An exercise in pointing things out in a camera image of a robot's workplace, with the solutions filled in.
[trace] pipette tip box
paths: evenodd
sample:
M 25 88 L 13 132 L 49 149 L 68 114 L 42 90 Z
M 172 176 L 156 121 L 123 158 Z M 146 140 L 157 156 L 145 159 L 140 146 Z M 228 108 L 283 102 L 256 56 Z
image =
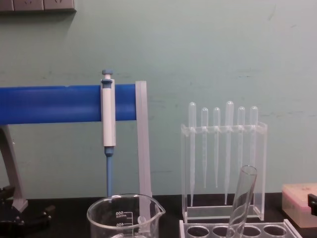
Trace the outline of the pipette tip box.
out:
M 300 228 L 317 227 L 317 216 L 308 206 L 310 193 L 317 195 L 317 183 L 283 185 L 282 209 Z

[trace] plastic dropper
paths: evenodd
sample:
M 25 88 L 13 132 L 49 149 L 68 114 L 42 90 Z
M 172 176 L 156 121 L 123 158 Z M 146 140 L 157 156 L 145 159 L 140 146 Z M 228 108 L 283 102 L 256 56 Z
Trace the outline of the plastic dropper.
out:
M 251 146 L 250 146 L 250 161 L 253 167 L 256 166 L 256 136 L 258 125 L 258 108 L 256 106 L 250 109 L 250 125 L 252 126 L 251 132 Z
M 213 110 L 213 126 L 215 127 L 213 149 L 214 177 L 216 187 L 218 187 L 220 108 L 214 108 Z
M 243 156 L 243 130 L 245 125 L 246 110 L 244 107 L 239 107 L 238 109 L 238 126 L 239 126 L 239 135 L 238 135 L 238 172 L 242 167 L 242 156 Z
M 196 103 L 191 102 L 188 108 L 188 125 L 190 128 L 190 195 L 193 206 L 195 189 L 195 133 L 196 133 Z
M 206 188 L 207 176 L 207 126 L 208 126 L 208 109 L 202 109 L 202 128 L 203 128 L 203 171 L 204 171 L 204 188 Z
M 224 204 L 227 205 L 227 197 L 230 182 L 230 164 L 231 164 L 231 127 L 233 126 L 233 102 L 229 101 L 226 104 L 225 125 L 227 126 L 226 133 L 226 168 L 224 178 Z

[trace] green wall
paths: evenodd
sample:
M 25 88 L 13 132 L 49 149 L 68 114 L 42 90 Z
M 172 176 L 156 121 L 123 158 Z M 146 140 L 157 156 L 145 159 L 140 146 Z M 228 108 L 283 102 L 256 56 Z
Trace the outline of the green wall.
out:
M 0 86 L 148 83 L 154 194 L 180 194 L 180 124 L 257 105 L 266 190 L 316 182 L 315 0 L 78 0 L 77 13 L 0 17 Z M 15 125 L 28 198 L 104 196 L 100 123 Z M 114 192 L 138 192 L 136 123 L 117 123 Z M 0 187 L 7 185 L 0 160 Z

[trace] wall socket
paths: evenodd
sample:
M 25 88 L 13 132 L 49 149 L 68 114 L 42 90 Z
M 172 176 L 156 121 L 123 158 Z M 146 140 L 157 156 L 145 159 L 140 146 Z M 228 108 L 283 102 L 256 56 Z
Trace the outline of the wall socket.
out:
M 45 10 L 75 10 L 74 0 L 44 0 Z
M 13 10 L 13 0 L 0 0 L 0 12 Z
M 44 10 L 43 0 L 13 0 L 15 11 Z

